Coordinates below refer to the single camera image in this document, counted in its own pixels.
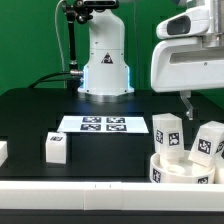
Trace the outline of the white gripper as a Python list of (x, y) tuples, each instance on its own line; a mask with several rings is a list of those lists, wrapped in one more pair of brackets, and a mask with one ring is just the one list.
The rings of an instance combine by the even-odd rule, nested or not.
[(151, 86), (157, 92), (181, 91), (193, 119), (191, 92), (224, 87), (224, 6), (201, 5), (161, 22), (161, 42), (151, 62)]

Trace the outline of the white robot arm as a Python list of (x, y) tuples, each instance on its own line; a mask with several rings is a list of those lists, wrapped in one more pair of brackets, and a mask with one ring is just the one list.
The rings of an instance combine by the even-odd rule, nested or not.
[[(173, 0), (187, 10), (161, 22), (151, 61), (151, 87), (179, 92), (194, 119), (189, 102), (193, 90), (224, 87), (224, 0)], [(119, 0), (81, 0), (83, 20), (90, 23), (90, 58), (80, 91), (111, 100), (132, 89), (124, 63), (124, 25), (112, 10)]]

